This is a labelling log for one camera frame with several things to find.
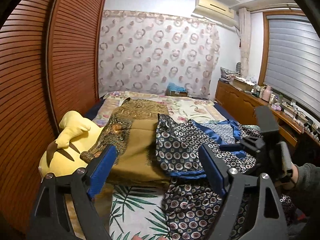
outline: pink thermos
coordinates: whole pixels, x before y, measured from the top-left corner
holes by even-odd
[[[267,88],[264,90],[262,99],[269,102],[271,96],[271,87],[267,86]]]

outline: gray roller blind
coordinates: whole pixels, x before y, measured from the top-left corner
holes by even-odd
[[[306,17],[270,15],[265,84],[320,116],[320,39]]]

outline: air conditioner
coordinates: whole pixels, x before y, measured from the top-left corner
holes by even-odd
[[[238,26],[235,20],[235,11],[215,0],[196,0],[196,8],[193,13],[208,17],[227,26]]]

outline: plush toy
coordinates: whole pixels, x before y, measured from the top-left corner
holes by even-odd
[[[94,145],[103,129],[76,111],[67,112],[59,127],[62,132],[49,144],[40,160],[42,177],[49,172],[56,177],[69,175],[80,167],[85,168],[87,163],[80,159],[80,153]]]

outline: dark blue bed sheet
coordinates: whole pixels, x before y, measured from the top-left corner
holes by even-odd
[[[85,118],[90,119],[91,121],[97,116],[100,107],[103,105],[104,99],[100,98],[100,101],[96,103],[85,115]],[[236,121],[222,106],[214,104],[214,108],[219,111],[226,119]]]

